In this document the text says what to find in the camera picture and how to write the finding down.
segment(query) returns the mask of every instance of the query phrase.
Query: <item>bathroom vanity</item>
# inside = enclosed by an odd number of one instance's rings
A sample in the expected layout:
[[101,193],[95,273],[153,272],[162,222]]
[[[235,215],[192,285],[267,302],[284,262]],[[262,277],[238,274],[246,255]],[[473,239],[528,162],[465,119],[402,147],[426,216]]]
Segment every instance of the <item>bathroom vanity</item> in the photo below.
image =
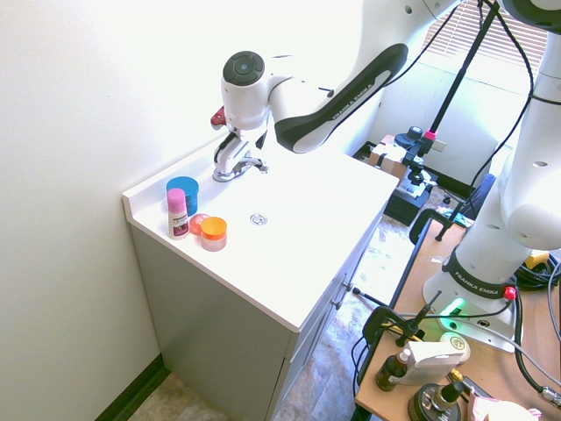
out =
[[[328,148],[277,146],[268,174],[218,183],[215,147],[126,191],[126,217],[166,367],[233,421],[271,420],[352,289],[398,180]],[[224,250],[168,237],[166,183],[180,175],[199,182],[198,212],[227,222]]]

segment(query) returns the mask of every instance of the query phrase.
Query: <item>window blinds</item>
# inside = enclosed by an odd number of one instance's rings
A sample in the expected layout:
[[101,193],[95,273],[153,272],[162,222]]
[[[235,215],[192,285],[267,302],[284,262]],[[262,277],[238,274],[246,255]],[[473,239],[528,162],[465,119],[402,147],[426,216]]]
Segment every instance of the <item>window blinds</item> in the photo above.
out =
[[[465,55],[479,31],[479,8],[477,4],[478,0],[468,0],[459,5],[448,25],[440,32],[428,51],[448,57]],[[484,4],[484,19],[488,12],[489,8]],[[500,13],[528,56],[532,71],[535,74],[545,49],[546,32],[519,22],[503,9],[500,10]],[[423,46],[427,45],[447,17],[448,15],[445,15],[430,27]],[[489,32],[479,47],[478,54],[511,63],[519,68],[526,68],[520,53],[497,18],[494,19]]]

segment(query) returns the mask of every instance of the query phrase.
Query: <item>blue lid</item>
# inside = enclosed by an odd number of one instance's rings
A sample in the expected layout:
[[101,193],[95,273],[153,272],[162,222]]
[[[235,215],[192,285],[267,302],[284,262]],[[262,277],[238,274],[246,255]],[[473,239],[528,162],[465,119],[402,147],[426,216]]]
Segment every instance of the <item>blue lid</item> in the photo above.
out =
[[185,192],[185,196],[196,196],[199,192],[199,183],[191,177],[175,177],[167,182],[166,189],[181,189]]

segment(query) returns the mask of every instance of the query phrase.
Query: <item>sink drain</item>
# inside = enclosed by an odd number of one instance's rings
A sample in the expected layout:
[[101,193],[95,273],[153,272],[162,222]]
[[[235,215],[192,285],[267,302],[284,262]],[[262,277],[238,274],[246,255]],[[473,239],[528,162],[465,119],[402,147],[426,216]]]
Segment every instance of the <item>sink drain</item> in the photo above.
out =
[[261,215],[260,213],[254,213],[250,216],[249,220],[252,221],[252,224],[254,225],[266,224],[266,216]]

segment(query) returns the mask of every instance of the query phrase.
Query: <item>cabinet handle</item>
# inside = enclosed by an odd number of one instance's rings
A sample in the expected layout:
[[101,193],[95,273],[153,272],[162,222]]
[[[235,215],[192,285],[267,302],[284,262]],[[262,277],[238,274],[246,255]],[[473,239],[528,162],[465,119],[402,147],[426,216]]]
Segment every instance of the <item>cabinet handle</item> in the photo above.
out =
[[336,303],[334,300],[331,300],[331,303],[335,306],[335,310],[339,310],[343,305],[343,301],[339,301],[338,303]]
[[349,292],[352,289],[352,287],[354,286],[354,284],[352,284],[351,282],[349,282],[349,283],[344,283],[343,282],[343,286],[347,290],[347,292]]

